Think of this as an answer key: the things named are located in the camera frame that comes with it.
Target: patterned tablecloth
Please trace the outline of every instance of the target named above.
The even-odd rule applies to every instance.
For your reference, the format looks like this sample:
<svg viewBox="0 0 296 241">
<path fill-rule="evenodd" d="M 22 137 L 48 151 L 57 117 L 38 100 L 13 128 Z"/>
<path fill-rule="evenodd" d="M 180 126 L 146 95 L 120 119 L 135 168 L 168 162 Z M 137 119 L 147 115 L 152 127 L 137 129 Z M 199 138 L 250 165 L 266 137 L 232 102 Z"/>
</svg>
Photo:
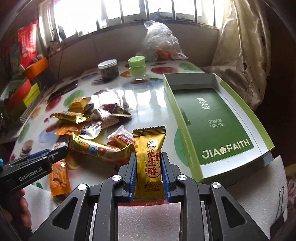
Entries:
<svg viewBox="0 0 296 241">
<path fill-rule="evenodd" d="M 178 126 L 164 91 L 163 74 L 202 71 L 187 60 L 147 63 L 146 67 L 146 82 L 132 81 L 127 61 L 118 63 L 120 76 L 109 83 L 92 84 L 96 82 L 95 80 L 101 79 L 98 69 L 90 69 L 80 75 L 65 78 L 61 84 L 52 89 L 51 93 L 75 80 L 79 80 L 78 87 L 49 104 L 47 99 L 50 94 L 39 103 L 23 126 L 10 159 L 22 156 L 22 149 L 32 148 L 31 154 L 47 148 L 52 149 L 58 136 L 54 134 L 57 131 L 57 119 L 50 118 L 50 115 L 67 110 L 76 97 L 102 93 L 100 94 L 101 104 L 119 103 L 128 108 L 132 119 L 124 123 L 124 126 L 129 132 L 138 128 L 166 126 L 162 151 L 167 152 L 170 162 L 178 165 L 183 174 L 191 176 Z M 96 140 L 106 144 L 110 141 L 107 136 L 119 125 L 102 130 Z M 69 163 L 71 188 L 74 189 L 80 183 L 86 183 L 89 186 L 102 183 L 106 178 L 116 174 L 114 167 L 110 163 L 87 157 L 81 160 L 81 163 Z M 37 185 L 50 190 L 48 176 L 40 179 Z"/>
</svg>

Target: white jar lid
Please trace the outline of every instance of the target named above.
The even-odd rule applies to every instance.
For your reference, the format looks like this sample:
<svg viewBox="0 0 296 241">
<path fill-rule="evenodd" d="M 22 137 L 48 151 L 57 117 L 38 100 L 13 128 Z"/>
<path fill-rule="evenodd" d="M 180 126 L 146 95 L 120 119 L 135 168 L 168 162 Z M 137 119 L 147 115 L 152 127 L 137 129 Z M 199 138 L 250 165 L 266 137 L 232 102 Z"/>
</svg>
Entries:
<svg viewBox="0 0 296 241">
<path fill-rule="evenodd" d="M 111 59 L 111 60 L 107 60 L 107 61 L 104 61 L 102 63 L 99 63 L 98 68 L 99 69 L 105 69 L 105 68 L 108 68 L 108 67 L 111 67 L 111 66 L 115 66 L 116 64 L 117 64 L 117 60 L 116 59 Z"/>
</svg>

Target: red bag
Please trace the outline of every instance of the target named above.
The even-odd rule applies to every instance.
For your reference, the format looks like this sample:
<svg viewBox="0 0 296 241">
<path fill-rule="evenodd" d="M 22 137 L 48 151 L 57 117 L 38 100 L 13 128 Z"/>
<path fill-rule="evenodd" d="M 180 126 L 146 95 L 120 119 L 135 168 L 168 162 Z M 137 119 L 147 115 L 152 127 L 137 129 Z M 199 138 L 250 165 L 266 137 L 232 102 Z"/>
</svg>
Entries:
<svg viewBox="0 0 296 241">
<path fill-rule="evenodd" d="M 37 20 L 35 23 L 18 31 L 20 58 L 24 68 L 27 68 L 36 58 L 36 29 Z"/>
</svg>

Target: human hand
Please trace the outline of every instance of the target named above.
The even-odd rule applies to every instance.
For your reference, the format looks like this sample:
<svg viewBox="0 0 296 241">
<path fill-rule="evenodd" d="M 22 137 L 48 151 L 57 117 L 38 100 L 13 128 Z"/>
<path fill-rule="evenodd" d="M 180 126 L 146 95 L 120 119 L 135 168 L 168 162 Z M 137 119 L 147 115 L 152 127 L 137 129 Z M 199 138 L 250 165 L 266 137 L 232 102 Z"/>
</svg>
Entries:
<svg viewBox="0 0 296 241">
<path fill-rule="evenodd" d="M 23 224 L 26 227 L 30 228 L 32 226 L 31 214 L 30 214 L 30 211 L 28 210 L 29 204 L 26 201 L 26 199 L 24 198 L 24 195 L 25 195 L 25 191 L 23 189 L 20 190 L 20 196 L 21 196 L 21 198 L 20 198 L 20 208 L 21 208 L 21 211 L 22 211 L 22 214 L 21 214 L 20 218 L 21 218 Z M 7 221 L 9 221 L 9 222 L 12 221 L 12 216 L 8 211 L 3 209 L 3 214 L 4 214 Z"/>
</svg>

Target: green jar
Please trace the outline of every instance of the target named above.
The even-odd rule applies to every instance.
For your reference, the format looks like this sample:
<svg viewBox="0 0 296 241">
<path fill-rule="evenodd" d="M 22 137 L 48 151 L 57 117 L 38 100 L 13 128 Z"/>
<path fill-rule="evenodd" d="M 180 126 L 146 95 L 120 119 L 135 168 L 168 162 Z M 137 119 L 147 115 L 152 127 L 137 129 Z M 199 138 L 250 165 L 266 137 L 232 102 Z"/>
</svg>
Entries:
<svg viewBox="0 0 296 241">
<path fill-rule="evenodd" d="M 146 66 L 144 56 L 135 56 L 128 60 L 131 78 L 134 80 L 143 80 L 146 76 Z"/>
</svg>

